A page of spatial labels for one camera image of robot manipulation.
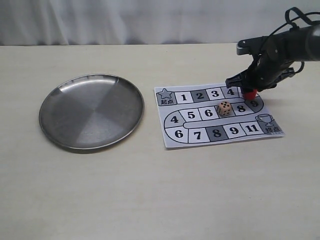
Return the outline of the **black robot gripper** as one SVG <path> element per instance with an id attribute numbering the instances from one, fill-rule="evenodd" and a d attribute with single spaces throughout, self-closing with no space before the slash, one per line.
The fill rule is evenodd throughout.
<path id="1" fill-rule="evenodd" d="M 291 37 L 290 31 L 285 31 L 267 37 L 261 45 L 259 52 L 253 54 L 253 62 L 247 71 L 242 71 L 225 80 L 227 88 L 246 88 L 247 92 L 257 90 L 259 92 L 272 89 L 286 78 L 295 75 L 291 65 L 292 60 L 287 60 L 286 46 Z"/>

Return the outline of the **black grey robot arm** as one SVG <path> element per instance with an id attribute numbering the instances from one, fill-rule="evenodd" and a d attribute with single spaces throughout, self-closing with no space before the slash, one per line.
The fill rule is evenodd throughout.
<path id="1" fill-rule="evenodd" d="M 238 55 L 251 55 L 253 61 L 246 70 L 227 78 L 226 87 L 240 87 L 243 93 L 262 92 L 297 74 L 291 67 L 294 62 L 320 60 L 320 26 L 244 39 L 236 48 Z"/>

